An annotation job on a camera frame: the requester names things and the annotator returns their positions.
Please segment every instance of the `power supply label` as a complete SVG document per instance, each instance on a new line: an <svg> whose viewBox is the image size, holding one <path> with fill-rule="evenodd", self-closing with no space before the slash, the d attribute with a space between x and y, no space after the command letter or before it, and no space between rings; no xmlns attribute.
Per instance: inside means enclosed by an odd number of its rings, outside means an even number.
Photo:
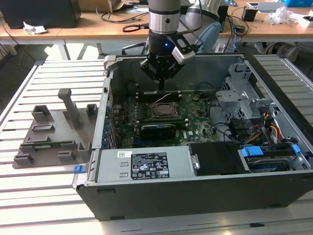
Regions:
<svg viewBox="0 0 313 235"><path fill-rule="evenodd" d="M132 154L131 168L133 180L170 178L166 153Z"/></svg>

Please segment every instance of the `blue tab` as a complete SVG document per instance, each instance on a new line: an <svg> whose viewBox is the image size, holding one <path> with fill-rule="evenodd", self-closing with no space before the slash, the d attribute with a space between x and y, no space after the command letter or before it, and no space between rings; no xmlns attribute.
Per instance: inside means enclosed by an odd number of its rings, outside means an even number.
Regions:
<svg viewBox="0 0 313 235"><path fill-rule="evenodd" d="M84 166L84 165L76 165L76 166L74 166L73 173L74 173L74 174L82 174L82 173L85 173L85 166Z"/></svg>
<svg viewBox="0 0 313 235"><path fill-rule="evenodd" d="M241 152L243 153L244 158L249 156L248 152L245 149L242 149Z"/></svg>
<svg viewBox="0 0 313 235"><path fill-rule="evenodd" d="M241 150L242 153L243 153L243 150L245 151L246 157L247 156L251 156L251 157L263 156L264 155L260 146L246 146L246 147L244 147L244 149Z"/></svg>
<svg viewBox="0 0 313 235"><path fill-rule="evenodd" d="M111 109L111 107L109 107L109 106L107 106L107 113L108 113L108 114L112 113L112 109Z"/></svg>
<svg viewBox="0 0 313 235"><path fill-rule="evenodd" d="M294 150L296 155L299 155L299 153L301 152L301 149L299 148L299 146L297 144L293 144L292 149Z"/></svg>

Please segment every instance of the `motherboard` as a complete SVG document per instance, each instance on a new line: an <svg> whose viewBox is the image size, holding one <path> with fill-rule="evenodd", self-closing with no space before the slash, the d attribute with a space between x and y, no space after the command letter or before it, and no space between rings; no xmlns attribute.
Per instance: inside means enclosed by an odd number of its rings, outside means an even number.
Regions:
<svg viewBox="0 0 313 235"><path fill-rule="evenodd" d="M136 95L114 104L117 148L181 146L217 141L201 94Z"/></svg>

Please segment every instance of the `slotted metal surface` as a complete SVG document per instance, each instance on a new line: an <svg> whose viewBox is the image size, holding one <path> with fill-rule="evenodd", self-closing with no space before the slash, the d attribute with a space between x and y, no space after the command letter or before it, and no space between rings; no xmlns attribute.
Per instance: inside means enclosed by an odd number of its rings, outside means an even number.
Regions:
<svg viewBox="0 0 313 235"><path fill-rule="evenodd" d="M102 64L102 60L49 61L35 66L1 115L1 235L181 234L182 231L215 235L312 234L311 192L288 208L99 222L72 188L72 165L13 169L13 158L33 119L33 107L47 104L51 110L64 109L57 98L61 87L72 88L72 98L78 107L98 102L104 79ZM138 197L141 196L144 192L138 192ZM166 192L161 200L166 200ZM249 223L262 223L265 227L251 228Z"/></svg>
<svg viewBox="0 0 313 235"><path fill-rule="evenodd" d="M287 59L281 59L277 55L256 55L255 57L313 125L313 83ZM265 97L269 97L261 83L258 82L257 86Z"/></svg>

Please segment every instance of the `red wire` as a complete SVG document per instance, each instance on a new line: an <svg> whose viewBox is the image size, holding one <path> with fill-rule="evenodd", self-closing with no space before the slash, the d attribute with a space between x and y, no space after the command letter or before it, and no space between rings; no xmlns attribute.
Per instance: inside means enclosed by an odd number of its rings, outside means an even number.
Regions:
<svg viewBox="0 0 313 235"><path fill-rule="evenodd" d="M278 139L278 142L281 143L280 139L281 139L281 133L280 133L280 129L278 126L276 126L273 122L271 122L271 125L275 126L277 128L277 132L278 132L278 136L277 136L277 139Z"/></svg>
<svg viewBox="0 0 313 235"><path fill-rule="evenodd" d="M253 134L253 130L254 130L254 128L256 128L256 127L260 127L260 126L255 125L255 126L251 129L251 135L250 135L250 136L252 136L252 134Z"/></svg>

